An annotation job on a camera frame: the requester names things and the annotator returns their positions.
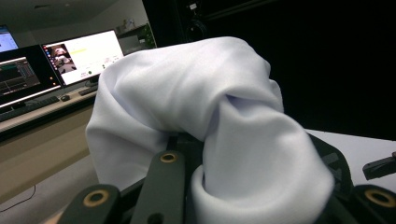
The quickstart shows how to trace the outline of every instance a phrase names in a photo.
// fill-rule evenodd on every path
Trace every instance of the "shelf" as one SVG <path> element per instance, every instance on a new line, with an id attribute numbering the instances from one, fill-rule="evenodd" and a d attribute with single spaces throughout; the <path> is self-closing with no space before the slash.
<path id="1" fill-rule="evenodd" d="M 131 36 L 131 35 L 141 35 L 145 26 L 146 26 L 146 24 L 136 26 L 134 29 L 132 29 L 130 31 L 126 31 L 126 32 L 122 32 L 122 33 L 118 34 L 117 38 L 120 39 L 120 38 L 124 38 L 124 37 Z"/>

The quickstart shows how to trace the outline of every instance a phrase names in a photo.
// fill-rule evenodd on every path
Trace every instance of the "mounting hole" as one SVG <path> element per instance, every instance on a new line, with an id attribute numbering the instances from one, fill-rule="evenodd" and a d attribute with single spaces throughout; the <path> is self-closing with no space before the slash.
<path id="1" fill-rule="evenodd" d="M 373 203 L 383 207 L 396 207 L 396 199 L 388 193 L 378 189 L 367 189 L 364 195 Z"/>
<path id="2" fill-rule="evenodd" d="M 203 22 L 192 20 L 187 24 L 186 37 L 189 42 L 203 40 L 209 37 L 209 31 Z"/>
<path id="3" fill-rule="evenodd" d="M 84 205 L 87 207 L 95 207 L 107 201 L 108 192 L 104 189 L 97 189 L 87 194 L 84 198 Z"/>
<path id="4" fill-rule="evenodd" d="M 162 224 L 163 223 L 163 214 L 156 213 L 152 214 L 148 217 L 148 224 Z"/>
<path id="5" fill-rule="evenodd" d="M 177 160 L 177 156 L 173 153 L 166 153 L 161 155 L 162 162 L 174 162 Z"/>

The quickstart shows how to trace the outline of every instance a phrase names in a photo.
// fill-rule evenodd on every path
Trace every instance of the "computer screen display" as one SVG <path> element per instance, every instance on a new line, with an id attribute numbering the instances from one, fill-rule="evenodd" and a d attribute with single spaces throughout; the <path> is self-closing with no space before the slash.
<path id="1" fill-rule="evenodd" d="M 123 57 L 114 30 L 42 45 L 64 86 L 98 77 Z"/>
<path id="2" fill-rule="evenodd" d="M 0 52 L 17 49 L 18 45 L 6 25 L 0 25 Z"/>
<path id="3" fill-rule="evenodd" d="M 0 53 L 0 108 L 61 88 L 39 45 Z"/>

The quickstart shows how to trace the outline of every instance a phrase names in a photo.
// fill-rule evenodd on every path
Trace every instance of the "white cloth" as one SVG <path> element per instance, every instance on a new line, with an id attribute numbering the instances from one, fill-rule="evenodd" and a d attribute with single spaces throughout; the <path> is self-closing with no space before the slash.
<path id="1" fill-rule="evenodd" d="M 245 41 L 212 38 L 139 51 L 109 66 L 87 140 L 101 183 L 144 177 L 169 133 L 205 141 L 191 191 L 199 223 L 311 223 L 333 178 L 283 113 L 270 65 Z"/>

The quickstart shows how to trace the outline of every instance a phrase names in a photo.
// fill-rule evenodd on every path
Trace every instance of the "monitor stand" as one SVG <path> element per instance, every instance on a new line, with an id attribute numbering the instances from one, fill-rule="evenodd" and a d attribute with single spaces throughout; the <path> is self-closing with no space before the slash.
<path id="1" fill-rule="evenodd" d="M 9 112 L 11 110 L 22 108 L 24 106 L 26 106 L 25 102 L 19 102 L 19 103 L 16 103 L 14 105 L 5 106 L 3 108 L 0 108 L 0 114 L 4 114 L 4 113 L 7 113 L 7 112 Z"/>
<path id="2" fill-rule="evenodd" d="M 99 82 L 99 76 L 91 77 L 90 82 L 86 84 L 87 87 L 94 87 L 97 86 Z"/>

